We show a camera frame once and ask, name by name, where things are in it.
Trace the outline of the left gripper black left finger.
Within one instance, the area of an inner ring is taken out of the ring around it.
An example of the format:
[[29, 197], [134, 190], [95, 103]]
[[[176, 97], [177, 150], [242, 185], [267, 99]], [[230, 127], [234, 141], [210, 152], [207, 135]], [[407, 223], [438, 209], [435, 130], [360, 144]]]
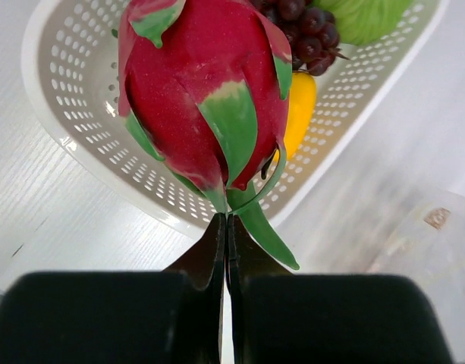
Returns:
[[218, 363], [227, 220], [163, 271], [37, 271], [0, 303], [0, 363]]

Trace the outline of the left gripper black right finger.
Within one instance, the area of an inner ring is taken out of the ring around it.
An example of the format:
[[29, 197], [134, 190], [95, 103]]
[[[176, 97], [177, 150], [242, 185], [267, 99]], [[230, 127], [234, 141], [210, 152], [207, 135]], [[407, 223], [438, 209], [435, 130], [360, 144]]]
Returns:
[[237, 363], [452, 363], [428, 297], [400, 275], [294, 275], [228, 218]]

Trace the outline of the red dragon fruit toy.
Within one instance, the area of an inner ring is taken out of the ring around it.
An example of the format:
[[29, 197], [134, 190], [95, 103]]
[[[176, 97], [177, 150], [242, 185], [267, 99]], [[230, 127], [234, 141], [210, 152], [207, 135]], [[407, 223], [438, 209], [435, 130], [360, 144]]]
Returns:
[[128, 132], [298, 269], [259, 204], [287, 161], [292, 56], [284, 34], [248, 1], [132, 1], [115, 36]]

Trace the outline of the clear zip top bag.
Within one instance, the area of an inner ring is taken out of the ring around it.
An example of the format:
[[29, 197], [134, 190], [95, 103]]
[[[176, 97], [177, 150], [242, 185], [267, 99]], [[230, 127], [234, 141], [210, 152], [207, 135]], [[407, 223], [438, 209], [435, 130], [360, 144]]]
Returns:
[[407, 276], [424, 290], [465, 290], [465, 196], [430, 190], [401, 219], [368, 272]]

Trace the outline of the yellow bell pepper toy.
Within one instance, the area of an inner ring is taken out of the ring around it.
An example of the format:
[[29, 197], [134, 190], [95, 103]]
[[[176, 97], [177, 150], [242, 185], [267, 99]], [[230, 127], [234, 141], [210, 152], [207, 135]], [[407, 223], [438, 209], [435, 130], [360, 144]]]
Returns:
[[295, 72], [289, 92], [287, 122], [274, 126], [274, 131], [284, 131], [286, 158], [290, 160], [299, 149], [313, 117], [316, 104], [316, 82], [308, 73]]

